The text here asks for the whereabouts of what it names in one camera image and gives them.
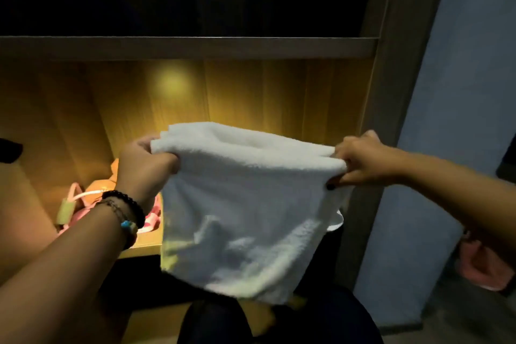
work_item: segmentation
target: towel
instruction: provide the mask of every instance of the towel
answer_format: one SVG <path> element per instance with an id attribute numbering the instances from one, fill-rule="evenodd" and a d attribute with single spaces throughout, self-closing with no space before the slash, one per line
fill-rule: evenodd
<path id="1" fill-rule="evenodd" d="M 333 147 L 216 123 L 170 125 L 151 142 L 180 171 L 163 188 L 162 270 L 196 287 L 285 303 L 351 188 Z"/>

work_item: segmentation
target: hand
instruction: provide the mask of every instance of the hand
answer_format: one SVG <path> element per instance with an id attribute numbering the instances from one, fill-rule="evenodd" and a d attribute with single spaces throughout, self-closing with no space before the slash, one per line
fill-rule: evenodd
<path id="1" fill-rule="evenodd" d="M 331 178 L 329 190 L 343 185 L 396 184 L 402 177 L 406 152 L 382 144 L 373 130 L 361 137 L 347 136 L 335 147 L 334 158 L 344 159 L 348 172 Z"/>
<path id="2" fill-rule="evenodd" d="M 154 198 L 165 182 L 179 170 L 179 158 L 168 152 L 151 154 L 147 136 L 126 145 L 120 152 L 116 189 L 134 199 L 145 214 L 152 210 Z"/>

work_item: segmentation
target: gray wall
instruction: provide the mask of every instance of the gray wall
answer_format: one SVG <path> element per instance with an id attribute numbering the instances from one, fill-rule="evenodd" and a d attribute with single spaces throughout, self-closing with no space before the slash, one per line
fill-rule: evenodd
<path id="1" fill-rule="evenodd" d="M 399 147 L 494 174 L 516 132 L 516 0 L 441 0 Z M 354 290 L 380 326 L 419 322 L 461 225 L 389 187 Z"/>

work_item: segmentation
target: person's left hand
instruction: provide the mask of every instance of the person's left hand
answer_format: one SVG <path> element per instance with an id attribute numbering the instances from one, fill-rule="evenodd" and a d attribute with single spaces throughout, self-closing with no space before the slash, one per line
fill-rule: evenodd
<path id="1" fill-rule="evenodd" d="M 126 145 L 120 152 L 116 189 L 135 200 L 145 214 L 152 210 L 154 198 L 171 174 L 179 170 L 179 158 L 168 152 L 151 154 L 147 136 Z"/>

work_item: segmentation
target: dark pants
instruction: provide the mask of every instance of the dark pants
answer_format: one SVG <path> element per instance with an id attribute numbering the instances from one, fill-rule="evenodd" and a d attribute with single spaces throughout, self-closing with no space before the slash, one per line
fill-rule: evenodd
<path id="1" fill-rule="evenodd" d="M 282 343 L 294 340 L 306 343 L 383 343 L 369 313 L 346 288 L 332 287 L 309 299 L 302 310 L 281 314 L 283 316 L 268 334 L 253 338 L 238 302 L 226 296 L 210 295 L 208 299 L 190 306 L 177 344 Z"/>

